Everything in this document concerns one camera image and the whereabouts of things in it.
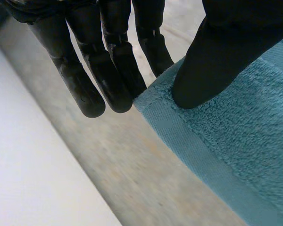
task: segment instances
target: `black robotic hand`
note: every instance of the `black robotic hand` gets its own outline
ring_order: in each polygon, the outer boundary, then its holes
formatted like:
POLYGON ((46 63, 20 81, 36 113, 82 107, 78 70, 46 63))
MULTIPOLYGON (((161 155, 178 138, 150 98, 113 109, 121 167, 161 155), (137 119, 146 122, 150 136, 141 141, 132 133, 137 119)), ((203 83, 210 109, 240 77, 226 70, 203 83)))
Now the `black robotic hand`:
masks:
MULTIPOLYGON (((102 115, 105 102, 84 71, 67 22, 103 96, 117 113, 128 111, 146 85, 128 41, 131 0, 0 0, 11 15, 28 23, 83 114, 102 115), (102 42, 104 37, 108 51, 102 42)), ((165 0, 133 0, 139 43, 156 76, 173 64, 160 34, 165 0)))
MULTIPOLYGON (((0 0, 16 19, 30 23, 86 116, 101 115, 105 104, 77 59, 66 20, 112 109, 127 111, 132 99, 146 89, 126 35, 130 0, 99 0, 99 4, 96 0, 26 0, 24 5, 15 1, 25 0, 0 0), (110 56, 101 41, 100 15, 110 56)), ((158 76, 173 64, 159 32, 165 0, 133 0, 133 5, 139 42, 158 76)), ((218 95, 283 39, 283 0, 203 0, 203 5, 207 16, 172 90, 183 108, 197 107, 218 95)))

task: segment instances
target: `terry cloth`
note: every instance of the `terry cloth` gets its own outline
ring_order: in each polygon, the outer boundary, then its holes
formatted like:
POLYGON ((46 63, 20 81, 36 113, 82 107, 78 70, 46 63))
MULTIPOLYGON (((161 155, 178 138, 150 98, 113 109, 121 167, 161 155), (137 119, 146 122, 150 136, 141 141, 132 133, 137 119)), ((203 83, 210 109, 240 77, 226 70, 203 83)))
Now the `terry cloth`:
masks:
POLYGON ((135 99, 136 108, 247 224, 283 226, 283 40, 191 110, 171 96, 182 61, 135 99))

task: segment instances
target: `blue towel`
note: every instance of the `blue towel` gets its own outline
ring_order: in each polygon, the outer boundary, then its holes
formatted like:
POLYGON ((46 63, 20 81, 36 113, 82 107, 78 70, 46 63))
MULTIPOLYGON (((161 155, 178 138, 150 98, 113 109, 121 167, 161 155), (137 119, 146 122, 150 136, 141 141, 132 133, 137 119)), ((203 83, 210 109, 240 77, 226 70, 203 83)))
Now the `blue towel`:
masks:
POLYGON ((136 108, 246 223, 283 226, 283 40, 191 110, 171 97, 182 61, 135 100, 136 108))

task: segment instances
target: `white surface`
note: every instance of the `white surface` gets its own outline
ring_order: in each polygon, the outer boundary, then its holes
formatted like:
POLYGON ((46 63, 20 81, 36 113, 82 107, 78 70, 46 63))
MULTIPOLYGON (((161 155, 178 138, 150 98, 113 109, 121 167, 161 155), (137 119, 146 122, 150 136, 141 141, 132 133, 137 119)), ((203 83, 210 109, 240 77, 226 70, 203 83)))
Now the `white surface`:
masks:
POLYGON ((1 52, 0 226, 120 226, 1 52))

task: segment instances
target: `gray floor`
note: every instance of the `gray floor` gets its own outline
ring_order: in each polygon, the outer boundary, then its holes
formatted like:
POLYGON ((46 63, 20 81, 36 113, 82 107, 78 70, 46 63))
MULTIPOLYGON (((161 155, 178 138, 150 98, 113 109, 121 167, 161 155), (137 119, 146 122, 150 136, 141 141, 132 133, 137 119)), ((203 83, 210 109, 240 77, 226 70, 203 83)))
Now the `gray floor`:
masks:
MULTIPOLYGON (((166 1, 161 31, 175 61, 185 55, 203 17, 201 0, 166 1)), ((138 45, 133 16, 129 38, 149 85, 155 78, 138 45)), ((124 226, 245 225, 175 157, 134 108, 125 114, 107 108, 97 119, 85 118, 25 24, 10 19, 0 32, 0 46, 124 226)))

